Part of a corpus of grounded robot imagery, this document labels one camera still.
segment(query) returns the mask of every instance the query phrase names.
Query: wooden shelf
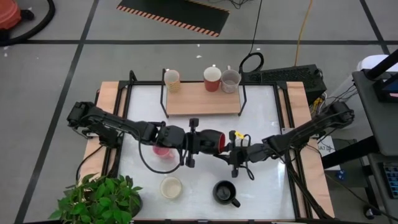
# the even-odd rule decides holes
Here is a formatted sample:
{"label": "wooden shelf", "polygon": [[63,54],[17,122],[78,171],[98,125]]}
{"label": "wooden shelf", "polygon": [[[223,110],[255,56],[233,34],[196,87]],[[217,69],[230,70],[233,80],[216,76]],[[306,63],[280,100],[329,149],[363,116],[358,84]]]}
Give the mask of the wooden shelf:
{"label": "wooden shelf", "polygon": [[203,82],[199,82],[181,83],[177,93],[167,92],[168,115],[238,114],[240,111],[239,91],[224,93],[218,88],[211,93],[205,89]]}

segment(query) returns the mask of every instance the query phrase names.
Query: pink cup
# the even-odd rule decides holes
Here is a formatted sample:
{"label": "pink cup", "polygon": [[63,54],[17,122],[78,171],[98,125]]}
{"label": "pink cup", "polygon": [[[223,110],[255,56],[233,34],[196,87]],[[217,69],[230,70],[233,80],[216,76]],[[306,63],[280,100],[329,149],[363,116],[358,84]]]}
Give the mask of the pink cup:
{"label": "pink cup", "polygon": [[154,150],[154,153],[162,159],[173,159],[174,158],[174,154],[172,152],[172,149],[170,149],[170,148],[153,146],[153,150]]}

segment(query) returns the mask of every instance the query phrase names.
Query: mug handle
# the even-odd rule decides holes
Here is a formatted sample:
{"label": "mug handle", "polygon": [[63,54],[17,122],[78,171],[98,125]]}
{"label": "mug handle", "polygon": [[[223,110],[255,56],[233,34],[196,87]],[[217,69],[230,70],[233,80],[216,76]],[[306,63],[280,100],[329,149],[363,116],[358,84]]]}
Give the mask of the mug handle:
{"label": "mug handle", "polygon": [[233,204],[236,208],[239,208],[239,207],[241,206],[241,203],[240,203],[236,198],[234,198],[234,200],[232,200],[232,204]]}

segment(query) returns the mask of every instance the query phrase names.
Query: white table surface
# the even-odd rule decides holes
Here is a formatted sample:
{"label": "white table surface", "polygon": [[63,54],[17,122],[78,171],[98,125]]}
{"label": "white table surface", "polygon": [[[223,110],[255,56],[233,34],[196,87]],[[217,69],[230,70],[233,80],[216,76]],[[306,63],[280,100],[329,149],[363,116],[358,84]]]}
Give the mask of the white table surface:
{"label": "white table surface", "polygon": [[[273,88],[247,86],[246,93],[248,102],[240,117],[231,114],[171,116],[167,119],[159,102],[160,86],[134,86],[127,118],[133,121],[165,121],[167,125],[177,125],[188,132],[189,118],[196,117],[200,119],[197,131],[219,130],[226,134],[227,141],[230,130],[250,134],[252,143],[279,134]],[[175,159],[168,162],[158,158],[151,146],[142,145],[142,153],[147,163],[156,170],[170,170],[177,164],[177,152]],[[285,165],[280,160],[268,159],[249,164],[256,178],[252,181],[245,169],[240,169],[239,176],[232,178],[232,166],[221,159],[204,154],[194,155],[194,159],[196,166],[193,169],[183,166],[172,174],[155,174],[142,163],[137,141],[126,135],[119,174],[130,175],[134,185],[143,187],[140,195],[144,205],[135,219],[294,219],[289,181]],[[182,182],[182,194],[175,200],[166,199],[160,194],[160,183],[167,176],[179,178]],[[228,180],[235,185],[240,208],[215,202],[212,190],[220,180]]]}

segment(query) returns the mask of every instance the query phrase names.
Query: red bucket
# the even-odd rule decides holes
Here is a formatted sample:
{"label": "red bucket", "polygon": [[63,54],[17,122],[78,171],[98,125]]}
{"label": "red bucket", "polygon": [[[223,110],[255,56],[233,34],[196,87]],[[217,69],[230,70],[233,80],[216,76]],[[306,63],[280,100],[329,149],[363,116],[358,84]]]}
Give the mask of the red bucket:
{"label": "red bucket", "polygon": [[21,10],[14,0],[0,0],[0,29],[10,29],[21,20]]}

